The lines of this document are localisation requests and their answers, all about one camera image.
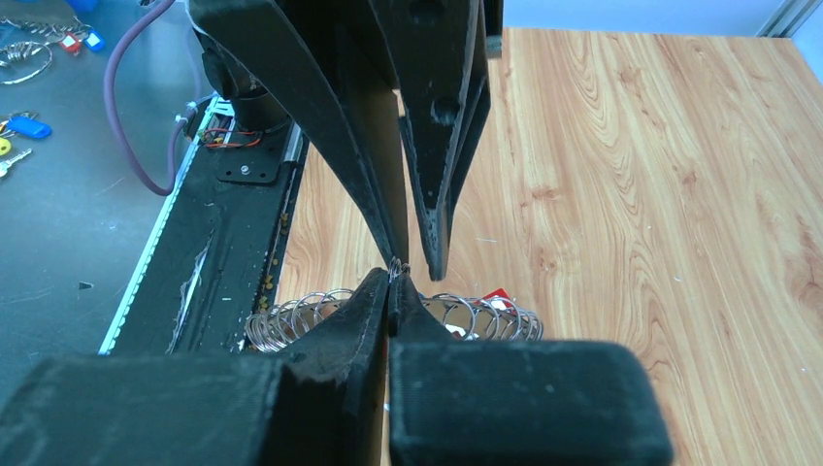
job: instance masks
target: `wood grain surface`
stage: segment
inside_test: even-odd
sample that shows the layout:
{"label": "wood grain surface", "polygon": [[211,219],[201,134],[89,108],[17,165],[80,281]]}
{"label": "wood grain surface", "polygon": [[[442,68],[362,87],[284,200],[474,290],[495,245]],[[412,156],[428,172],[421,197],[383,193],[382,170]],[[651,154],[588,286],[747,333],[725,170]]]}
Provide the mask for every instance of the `wood grain surface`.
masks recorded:
{"label": "wood grain surface", "polygon": [[[514,29],[490,73],[445,281],[411,218],[418,288],[631,348],[679,464],[823,464],[823,87],[792,43]],[[316,152],[298,204],[281,300],[381,265]]]}

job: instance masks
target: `hole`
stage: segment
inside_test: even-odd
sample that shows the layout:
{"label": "hole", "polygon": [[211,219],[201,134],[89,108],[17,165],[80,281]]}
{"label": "hole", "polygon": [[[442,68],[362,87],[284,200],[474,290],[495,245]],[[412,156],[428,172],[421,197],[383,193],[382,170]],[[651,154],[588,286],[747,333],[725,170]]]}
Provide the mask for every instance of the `hole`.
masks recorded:
{"label": "hole", "polygon": [[451,126],[460,112],[460,103],[452,97],[438,97],[432,102],[432,118],[437,124]]}
{"label": "hole", "polygon": [[411,0],[409,3],[409,17],[414,24],[431,26],[444,12],[442,0]]}

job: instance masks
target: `blue object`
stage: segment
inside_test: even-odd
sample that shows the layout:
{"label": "blue object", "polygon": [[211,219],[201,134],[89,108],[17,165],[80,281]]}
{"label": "blue object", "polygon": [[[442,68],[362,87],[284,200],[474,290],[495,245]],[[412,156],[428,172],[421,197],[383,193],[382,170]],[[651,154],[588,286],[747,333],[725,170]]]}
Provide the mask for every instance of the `blue object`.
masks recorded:
{"label": "blue object", "polygon": [[103,36],[98,34],[94,29],[88,30],[88,37],[83,39],[82,42],[91,51],[102,50],[103,47],[106,46],[106,41],[103,40]]}
{"label": "blue object", "polygon": [[66,0],[77,13],[87,13],[94,10],[97,0]]}
{"label": "blue object", "polygon": [[26,118],[25,116],[15,116],[6,123],[6,129],[15,131],[23,136],[32,139],[43,139],[51,134],[51,127],[42,121]]}

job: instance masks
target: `blue container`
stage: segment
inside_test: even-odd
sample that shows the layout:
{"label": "blue container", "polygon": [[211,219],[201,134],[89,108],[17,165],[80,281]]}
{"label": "blue container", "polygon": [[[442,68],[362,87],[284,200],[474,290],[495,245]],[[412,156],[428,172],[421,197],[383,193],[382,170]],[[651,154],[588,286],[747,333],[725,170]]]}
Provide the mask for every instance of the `blue container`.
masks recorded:
{"label": "blue container", "polygon": [[77,13],[86,13],[94,10],[97,0],[66,0]]}

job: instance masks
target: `wooden table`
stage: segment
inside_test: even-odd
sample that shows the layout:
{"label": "wooden table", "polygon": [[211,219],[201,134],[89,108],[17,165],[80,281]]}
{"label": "wooden table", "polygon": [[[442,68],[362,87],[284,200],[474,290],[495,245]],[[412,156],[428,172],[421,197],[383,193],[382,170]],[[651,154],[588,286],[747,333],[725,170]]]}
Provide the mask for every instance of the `wooden table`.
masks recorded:
{"label": "wooden table", "polygon": [[[680,464],[823,464],[823,87],[794,45],[512,29],[490,73],[441,283],[411,217],[418,288],[631,348]],[[380,265],[316,153],[296,212],[281,300]]]}

